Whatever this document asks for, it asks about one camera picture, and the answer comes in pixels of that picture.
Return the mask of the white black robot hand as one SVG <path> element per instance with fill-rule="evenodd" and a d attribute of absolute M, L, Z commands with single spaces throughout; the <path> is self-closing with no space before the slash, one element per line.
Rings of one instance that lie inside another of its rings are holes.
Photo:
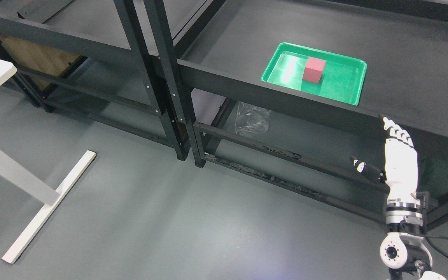
<path fill-rule="evenodd" d="M 390 191 L 388 203 L 420 205 L 415 193 L 418 187 L 418 155 L 409 133 L 393 120 L 381 115 L 385 132 L 384 168 L 351 157 L 353 167 L 374 183 L 385 183 Z"/>

